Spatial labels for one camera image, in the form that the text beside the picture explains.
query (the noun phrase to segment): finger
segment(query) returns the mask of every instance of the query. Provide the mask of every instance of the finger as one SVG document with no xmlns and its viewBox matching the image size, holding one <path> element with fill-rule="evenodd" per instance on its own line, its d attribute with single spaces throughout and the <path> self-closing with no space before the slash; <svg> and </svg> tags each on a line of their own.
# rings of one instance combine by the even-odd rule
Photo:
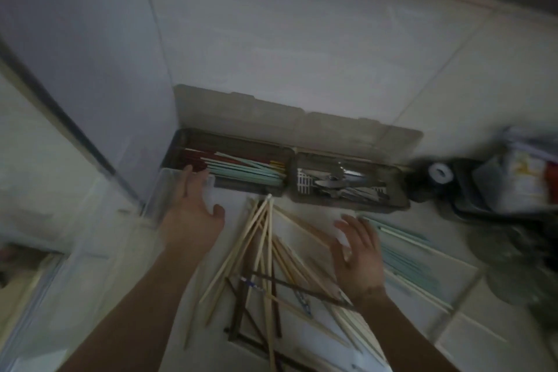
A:
<svg viewBox="0 0 558 372">
<path fill-rule="evenodd" d="M 213 217 L 219 219 L 225 219 L 225 209 L 221 205 L 213 206 Z"/>
<path fill-rule="evenodd" d="M 361 249 L 364 248 L 364 243 L 360 238 L 357 231 L 345 221 L 335 221 L 333 222 L 335 228 L 341 230 L 345 237 L 347 237 L 347 241 L 349 242 L 349 246 L 353 253 L 357 253 Z"/>
<path fill-rule="evenodd" d="M 365 247 L 372 247 L 370 235 L 368 235 L 366 228 L 357 218 L 348 214 L 341 215 L 341 218 L 357 231 Z"/>
<path fill-rule="evenodd" d="M 378 231 L 376 231 L 376 227 L 364 218 L 359 218 L 359 221 L 362 225 L 364 225 L 366 233 L 370 237 L 370 241 L 372 242 L 374 249 L 380 252 L 382 250 L 382 243 L 380 242 L 380 236 L 378 235 Z"/>
<path fill-rule="evenodd" d="M 186 183 L 188 182 L 188 177 L 192 173 L 192 165 L 186 165 L 186 167 L 180 173 L 178 177 L 178 183 L 176 183 L 175 192 L 173 199 L 175 201 L 180 200 L 186 195 Z"/>
<path fill-rule="evenodd" d="M 204 169 L 190 177 L 186 183 L 186 196 L 201 200 L 201 192 L 203 191 L 205 180 L 208 178 L 209 170 Z"/>
<path fill-rule="evenodd" d="M 333 258 L 333 269 L 335 270 L 335 276 L 339 279 L 341 273 L 346 269 L 347 264 L 345 262 L 345 257 L 343 257 L 343 247 L 338 239 L 335 239 L 331 243 L 329 251 L 331 252 L 331 257 Z"/>
</svg>

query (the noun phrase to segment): hand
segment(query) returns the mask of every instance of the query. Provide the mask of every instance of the hand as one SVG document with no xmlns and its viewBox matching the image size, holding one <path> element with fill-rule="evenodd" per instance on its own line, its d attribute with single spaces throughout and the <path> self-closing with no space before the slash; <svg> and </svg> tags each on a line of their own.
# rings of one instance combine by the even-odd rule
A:
<svg viewBox="0 0 558 372">
<path fill-rule="evenodd" d="M 347 214 L 341 218 L 334 226 L 345 234 L 352 253 L 345 261 L 344 247 L 337 239 L 330 247 L 339 287 L 355 306 L 368 296 L 386 297 L 378 234 L 368 221 Z"/>
<path fill-rule="evenodd" d="M 202 190 L 209 171 L 192 172 L 188 165 L 178 180 L 171 207 L 161 223 L 165 251 L 197 265 L 213 247 L 225 225 L 225 209 L 219 205 L 209 213 Z"/>
</svg>

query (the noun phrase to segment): tile wall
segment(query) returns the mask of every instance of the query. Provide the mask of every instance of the tile wall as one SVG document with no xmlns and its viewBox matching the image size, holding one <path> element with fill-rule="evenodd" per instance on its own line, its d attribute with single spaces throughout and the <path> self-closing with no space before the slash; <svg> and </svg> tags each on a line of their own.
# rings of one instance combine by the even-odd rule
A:
<svg viewBox="0 0 558 372">
<path fill-rule="evenodd" d="M 173 84 L 418 129 L 414 156 L 558 122 L 558 20 L 494 0 L 152 3 Z"/>
</svg>

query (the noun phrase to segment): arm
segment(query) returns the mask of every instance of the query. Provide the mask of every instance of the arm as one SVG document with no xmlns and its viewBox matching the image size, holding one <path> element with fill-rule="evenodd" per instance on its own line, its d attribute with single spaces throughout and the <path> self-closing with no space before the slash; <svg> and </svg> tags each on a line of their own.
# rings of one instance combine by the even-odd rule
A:
<svg viewBox="0 0 558 372">
<path fill-rule="evenodd" d="M 378 339 L 394 372 L 457 372 L 389 299 L 384 287 L 380 238 L 367 221 L 342 215 L 335 221 L 352 250 L 345 261 L 339 241 L 331 245 L 337 282 Z"/>
<path fill-rule="evenodd" d="M 188 281 L 223 229 L 223 208 L 210 214 L 201 198 L 207 175 L 184 170 L 161 223 L 163 252 L 59 372 L 157 372 Z"/>
</svg>

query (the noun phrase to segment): forearm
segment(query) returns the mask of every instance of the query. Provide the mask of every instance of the forearm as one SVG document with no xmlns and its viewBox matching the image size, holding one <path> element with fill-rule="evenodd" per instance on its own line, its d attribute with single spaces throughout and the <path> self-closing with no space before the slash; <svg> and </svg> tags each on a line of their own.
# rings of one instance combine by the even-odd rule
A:
<svg viewBox="0 0 558 372">
<path fill-rule="evenodd" d="M 420 333 L 384 290 L 363 297 L 358 309 L 376 336 L 394 372 L 457 369 Z"/>
<path fill-rule="evenodd" d="M 197 260 L 161 254 L 59 372 L 156 372 L 196 266 Z"/>
</svg>

